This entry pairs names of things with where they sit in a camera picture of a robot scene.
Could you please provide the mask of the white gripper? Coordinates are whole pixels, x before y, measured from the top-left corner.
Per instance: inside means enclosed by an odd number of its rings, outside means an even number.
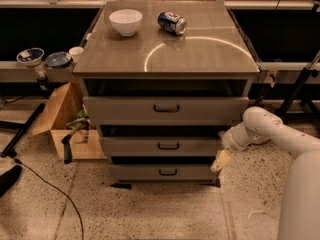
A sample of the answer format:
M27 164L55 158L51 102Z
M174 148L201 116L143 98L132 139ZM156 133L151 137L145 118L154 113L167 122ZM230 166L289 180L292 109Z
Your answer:
M248 140L247 130L243 125L231 127L227 130L222 137L224 149L217 152L216 159L212 163L210 170L212 172L219 172L230 162L230 152L243 151L248 146Z

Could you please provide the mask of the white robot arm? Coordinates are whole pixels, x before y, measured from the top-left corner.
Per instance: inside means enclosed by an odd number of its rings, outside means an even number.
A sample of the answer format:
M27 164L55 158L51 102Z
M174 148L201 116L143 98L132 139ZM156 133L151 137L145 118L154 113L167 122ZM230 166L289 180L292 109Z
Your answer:
M233 153L264 139L290 153L294 161L284 186L278 240L320 240L320 139L285 125L260 107L246 109L242 122L220 138L213 172L220 171Z

